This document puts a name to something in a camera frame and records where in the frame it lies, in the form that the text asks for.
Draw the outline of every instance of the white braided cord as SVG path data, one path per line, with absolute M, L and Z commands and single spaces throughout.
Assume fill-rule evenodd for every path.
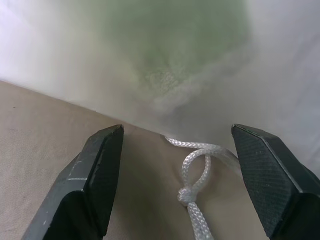
M 187 207 L 190 215 L 194 237 L 196 240 L 213 240 L 207 222 L 198 208 L 196 202 L 198 192 L 203 188 L 209 178 L 211 168 L 211 156 L 221 159 L 229 168 L 242 177 L 239 161 L 237 157 L 228 149 L 219 145 L 183 142 L 170 137 L 165 137 L 171 144 L 178 147 L 197 149 L 190 153 L 183 161 L 181 174 L 184 187 L 178 192 L 178 200 Z M 199 156 L 205 156 L 204 171 L 194 185 L 189 182 L 189 166 Z

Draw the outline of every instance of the beige surface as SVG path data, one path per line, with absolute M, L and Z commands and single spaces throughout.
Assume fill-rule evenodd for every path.
M 58 173 L 99 129 L 120 121 L 0 82 L 0 239 L 18 240 Z M 107 240 L 192 240 L 177 201 L 180 167 L 191 151 L 124 124 L 118 189 Z M 198 196 L 217 240 L 266 240 L 240 179 L 219 161 Z M 195 176 L 203 161 L 193 166 Z

